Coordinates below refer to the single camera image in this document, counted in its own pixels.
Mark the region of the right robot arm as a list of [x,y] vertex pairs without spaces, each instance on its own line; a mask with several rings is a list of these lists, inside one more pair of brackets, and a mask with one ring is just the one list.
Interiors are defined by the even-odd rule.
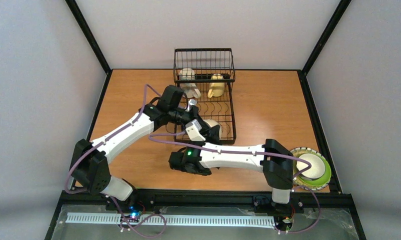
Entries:
[[172,152],[169,166],[172,170],[208,176],[212,168],[239,168],[263,173],[272,188],[272,201],[287,204],[293,186],[293,154],[275,139],[252,146],[219,145],[221,128],[215,125],[205,132],[195,125],[186,125],[191,145]]

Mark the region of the dark teal spotted bowl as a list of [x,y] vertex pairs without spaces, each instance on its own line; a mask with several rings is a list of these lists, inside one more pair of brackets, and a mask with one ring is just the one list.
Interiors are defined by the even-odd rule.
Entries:
[[296,168],[301,172],[301,177],[306,178],[307,180],[317,180],[324,176],[326,165],[318,155],[313,153],[303,153],[298,158],[311,164],[309,169],[304,170],[308,167],[308,164],[302,161],[296,162]]

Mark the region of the black wire dish rack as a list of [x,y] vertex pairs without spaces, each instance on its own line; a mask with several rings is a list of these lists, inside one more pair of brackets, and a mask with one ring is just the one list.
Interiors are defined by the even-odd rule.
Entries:
[[[234,55],[231,48],[176,48],[173,58],[173,80],[176,86],[190,81],[179,81],[179,72],[184,68],[195,71],[194,82],[200,90],[197,100],[199,115],[204,119],[217,121],[223,128],[221,143],[232,145],[236,142],[236,121],[233,104],[233,83],[236,80]],[[221,74],[224,80],[211,80],[213,74]],[[208,98],[210,83],[225,82],[222,96]]]

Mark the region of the yellow mug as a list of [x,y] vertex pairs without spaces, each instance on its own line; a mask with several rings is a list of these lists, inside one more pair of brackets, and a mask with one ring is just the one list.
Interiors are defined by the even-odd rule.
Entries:
[[[219,73],[215,73],[211,76],[211,80],[224,80],[224,77]],[[221,97],[224,94],[225,85],[226,83],[223,81],[210,83],[207,97],[208,98]]]

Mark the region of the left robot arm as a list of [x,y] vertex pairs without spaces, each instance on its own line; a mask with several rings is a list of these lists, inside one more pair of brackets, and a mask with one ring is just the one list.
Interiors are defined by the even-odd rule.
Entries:
[[146,92],[143,96],[141,108],[121,126],[92,141],[81,139],[75,144],[64,187],[68,194],[87,192],[126,201],[136,188],[126,180],[112,176],[109,165],[140,138],[169,123],[183,126],[183,133],[192,141],[208,139],[212,126],[199,115],[198,107],[189,103],[185,108],[180,107],[182,98],[187,96],[183,89],[169,85],[150,102],[147,102]]

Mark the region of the white bowl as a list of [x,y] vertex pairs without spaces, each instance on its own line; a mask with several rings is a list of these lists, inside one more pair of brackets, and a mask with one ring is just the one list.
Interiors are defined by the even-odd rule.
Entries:
[[211,128],[213,128],[215,126],[219,126],[218,137],[219,137],[219,139],[222,138],[223,127],[217,121],[215,121],[213,119],[205,119],[204,122],[206,124],[208,124]]

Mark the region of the white floral mug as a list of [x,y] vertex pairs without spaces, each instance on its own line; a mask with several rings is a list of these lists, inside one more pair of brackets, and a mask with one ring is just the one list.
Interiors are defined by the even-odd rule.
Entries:
[[188,98],[199,99],[201,97],[201,92],[197,85],[193,82],[196,79],[195,71],[192,68],[183,68],[178,73],[178,80],[190,81],[187,83],[180,83],[180,87],[184,90]]

